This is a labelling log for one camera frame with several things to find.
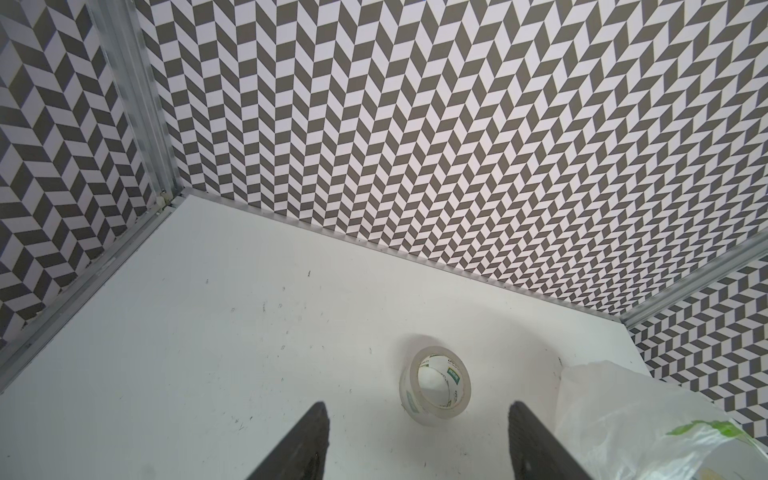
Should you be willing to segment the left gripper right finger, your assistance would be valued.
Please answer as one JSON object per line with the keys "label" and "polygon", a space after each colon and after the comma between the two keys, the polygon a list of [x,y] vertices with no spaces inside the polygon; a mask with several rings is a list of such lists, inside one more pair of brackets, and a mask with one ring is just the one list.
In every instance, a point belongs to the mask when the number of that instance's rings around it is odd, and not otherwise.
{"label": "left gripper right finger", "polygon": [[522,401],[508,414],[509,453],[517,480],[591,480],[587,472]]}

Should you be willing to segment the white plastic bag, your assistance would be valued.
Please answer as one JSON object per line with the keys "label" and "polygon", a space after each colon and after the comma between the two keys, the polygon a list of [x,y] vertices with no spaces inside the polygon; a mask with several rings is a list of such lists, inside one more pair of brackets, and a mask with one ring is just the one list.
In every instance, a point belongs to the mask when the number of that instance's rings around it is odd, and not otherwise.
{"label": "white plastic bag", "polygon": [[767,449],[706,396],[609,361],[561,372],[554,435],[594,479],[764,479]]}

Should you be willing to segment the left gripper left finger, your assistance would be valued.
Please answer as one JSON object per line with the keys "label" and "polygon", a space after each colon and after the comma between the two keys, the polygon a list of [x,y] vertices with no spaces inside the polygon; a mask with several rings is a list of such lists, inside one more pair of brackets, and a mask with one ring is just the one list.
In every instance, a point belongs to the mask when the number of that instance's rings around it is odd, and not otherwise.
{"label": "left gripper left finger", "polygon": [[329,448],[330,419],[314,403],[247,477],[248,480],[321,480]]}

